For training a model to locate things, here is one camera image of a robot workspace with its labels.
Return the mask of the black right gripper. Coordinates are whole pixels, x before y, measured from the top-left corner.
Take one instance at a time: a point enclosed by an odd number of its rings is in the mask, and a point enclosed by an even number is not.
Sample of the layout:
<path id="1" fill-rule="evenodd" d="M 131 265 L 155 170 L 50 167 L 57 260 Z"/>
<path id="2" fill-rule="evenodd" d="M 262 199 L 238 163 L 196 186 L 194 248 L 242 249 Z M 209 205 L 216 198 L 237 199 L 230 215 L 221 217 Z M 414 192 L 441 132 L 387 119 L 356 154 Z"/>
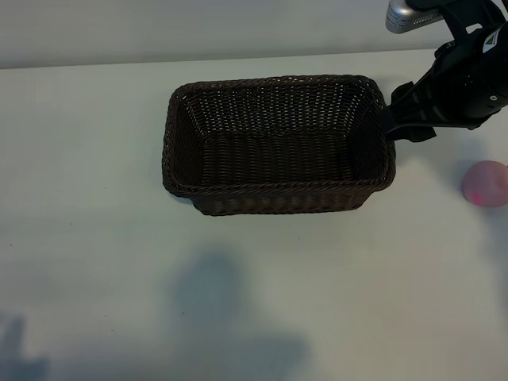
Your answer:
<path id="1" fill-rule="evenodd" d="M 453 40 L 435 52 L 433 66 L 391 94 L 383 135 L 421 143 L 434 127 L 476 129 L 507 106 L 507 20 L 447 19 Z"/>

